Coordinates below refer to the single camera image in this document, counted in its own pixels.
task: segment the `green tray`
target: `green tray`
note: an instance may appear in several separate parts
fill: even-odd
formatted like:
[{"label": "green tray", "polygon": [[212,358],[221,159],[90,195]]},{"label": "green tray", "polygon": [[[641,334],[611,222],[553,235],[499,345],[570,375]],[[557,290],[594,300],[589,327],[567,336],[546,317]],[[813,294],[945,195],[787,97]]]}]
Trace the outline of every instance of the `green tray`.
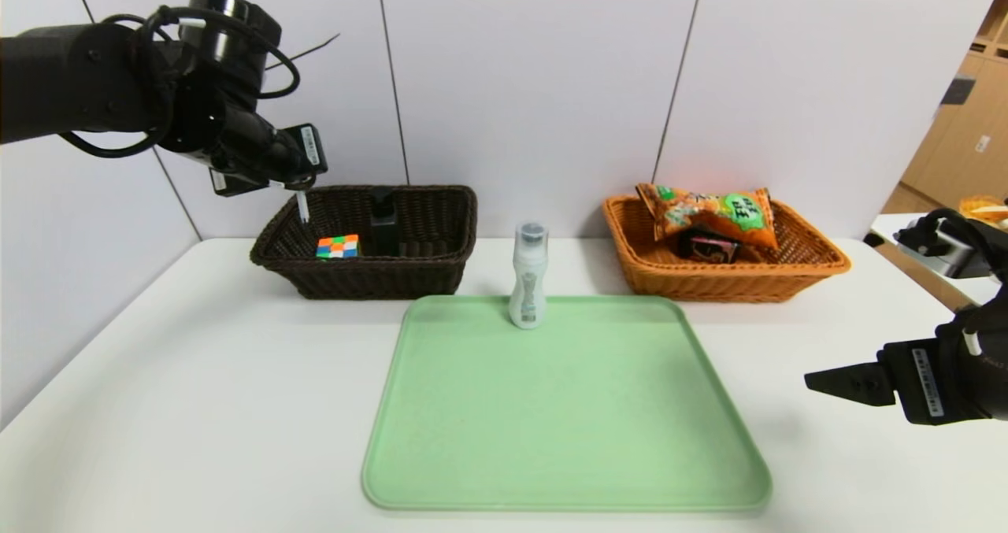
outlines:
[{"label": "green tray", "polygon": [[662,297],[422,297],[364,461],[392,510],[752,510],[770,473],[682,311]]}]

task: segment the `brown wicker basket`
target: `brown wicker basket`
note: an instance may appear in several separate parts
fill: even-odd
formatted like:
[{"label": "brown wicker basket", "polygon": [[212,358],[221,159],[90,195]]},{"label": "brown wicker basket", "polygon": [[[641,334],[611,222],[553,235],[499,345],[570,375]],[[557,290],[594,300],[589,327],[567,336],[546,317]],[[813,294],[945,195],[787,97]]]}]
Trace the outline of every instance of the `brown wicker basket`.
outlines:
[{"label": "brown wicker basket", "polygon": [[773,206],[778,250],[746,249],[731,265],[677,258],[667,243],[655,242],[654,220],[637,196],[612,196],[603,206],[616,242],[623,275],[635,293],[676,300],[778,303],[830,275],[851,268],[847,256],[799,217]]},{"label": "brown wicker basket", "polygon": [[[263,229],[252,262],[287,278],[308,299],[417,299],[459,288],[476,243],[476,193],[465,185],[392,187],[400,257],[370,257],[371,185],[307,192],[303,225],[291,198]],[[360,258],[316,257],[319,239],[357,234]]]}]

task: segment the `white wall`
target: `white wall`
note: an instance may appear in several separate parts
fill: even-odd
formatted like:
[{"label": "white wall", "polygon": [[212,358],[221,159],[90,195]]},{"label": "white wall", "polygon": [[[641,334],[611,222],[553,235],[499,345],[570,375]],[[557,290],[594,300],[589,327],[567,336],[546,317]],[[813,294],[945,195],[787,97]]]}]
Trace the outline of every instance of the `white wall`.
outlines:
[{"label": "white wall", "polygon": [[[318,125],[330,164],[319,184],[403,184],[406,182],[388,50],[379,0],[249,0],[283,27],[280,48],[287,55],[342,33],[331,45],[295,60],[297,92],[263,100],[259,114],[278,128]],[[148,16],[158,5],[188,0],[88,0],[96,19],[112,13]],[[267,73],[266,89],[287,83],[282,68]],[[161,159],[204,238],[258,236],[288,192],[259,192],[222,198],[210,188],[206,167],[161,150]]]},{"label": "white wall", "polygon": [[992,0],[700,0],[656,178],[863,236]]},{"label": "white wall", "polygon": [[463,182],[482,236],[604,235],[648,181],[695,0],[385,0],[411,182]]},{"label": "white wall", "polygon": [[[88,21],[80,0],[0,9],[4,35]],[[197,236],[153,153],[101,160],[31,139],[0,148],[0,167],[3,426]]]}]

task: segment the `white bottle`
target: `white bottle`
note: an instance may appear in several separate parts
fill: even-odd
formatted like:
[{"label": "white bottle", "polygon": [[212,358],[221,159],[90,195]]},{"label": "white bottle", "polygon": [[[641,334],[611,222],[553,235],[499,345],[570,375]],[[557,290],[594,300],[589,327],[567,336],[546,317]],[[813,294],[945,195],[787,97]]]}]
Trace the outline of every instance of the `white bottle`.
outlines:
[{"label": "white bottle", "polygon": [[518,328],[535,328],[546,311],[542,276],[546,272],[549,233],[538,222],[518,225],[514,233],[514,293],[508,312]]}]

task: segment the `rubik's cube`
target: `rubik's cube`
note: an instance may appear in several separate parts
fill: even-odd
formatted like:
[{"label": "rubik's cube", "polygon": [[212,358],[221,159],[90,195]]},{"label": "rubik's cube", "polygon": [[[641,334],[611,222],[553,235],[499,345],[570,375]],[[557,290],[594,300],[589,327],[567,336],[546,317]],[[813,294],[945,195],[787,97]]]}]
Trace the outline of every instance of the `rubik's cube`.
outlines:
[{"label": "rubik's cube", "polygon": [[319,240],[316,257],[325,259],[356,258],[360,255],[357,252],[358,243],[360,243],[360,236],[356,234],[339,236],[338,238],[323,238]]}]

